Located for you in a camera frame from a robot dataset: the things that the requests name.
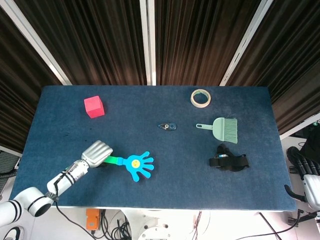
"yellow sticker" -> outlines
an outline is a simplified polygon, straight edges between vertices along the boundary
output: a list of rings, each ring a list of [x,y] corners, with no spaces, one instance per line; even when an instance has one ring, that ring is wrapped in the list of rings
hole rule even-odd
[[[138,167],[140,167],[140,161],[138,159],[133,160],[131,166],[137,169]]]

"orange device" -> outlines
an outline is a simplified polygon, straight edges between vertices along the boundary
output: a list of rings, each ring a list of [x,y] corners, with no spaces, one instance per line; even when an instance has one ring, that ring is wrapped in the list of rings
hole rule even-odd
[[[100,209],[97,208],[87,208],[86,214],[86,229],[88,230],[98,230],[100,222]]]

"brush handle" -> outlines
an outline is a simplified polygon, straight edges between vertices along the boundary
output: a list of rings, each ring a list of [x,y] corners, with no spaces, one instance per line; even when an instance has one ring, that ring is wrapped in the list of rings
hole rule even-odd
[[[206,130],[213,130],[214,129],[214,127],[212,125],[201,124],[201,123],[197,123],[195,126],[198,129],[206,129]]]

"blue plastic hand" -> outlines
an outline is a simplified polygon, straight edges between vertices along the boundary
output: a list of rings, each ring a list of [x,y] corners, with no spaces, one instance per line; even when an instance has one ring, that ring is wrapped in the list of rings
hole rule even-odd
[[[125,168],[129,173],[131,173],[132,179],[135,182],[138,182],[140,179],[138,173],[141,173],[149,179],[151,177],[151,173],[147,170],[152,171],[155,168],[150,164],[154,162],[154,159],[153,157],[148,157],[149,154],[150,152],[146,151],[142,155],[131,155],[127,159],[119,157],[117,165],[125,165]]]

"black curtain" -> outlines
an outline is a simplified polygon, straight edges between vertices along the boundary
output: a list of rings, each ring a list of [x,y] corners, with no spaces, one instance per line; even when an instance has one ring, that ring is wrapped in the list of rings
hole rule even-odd
[[[147,84],[139,0],[15,2],[72,84]]]
[[[320,1],[273,1],[229,86],[267,86],[282,134],[320,112]]]
[[[155,0],[157,85],[219,85],[259,3]]]
[[[56,76],[0,8],[0,145],[22,153],[41,89]]]

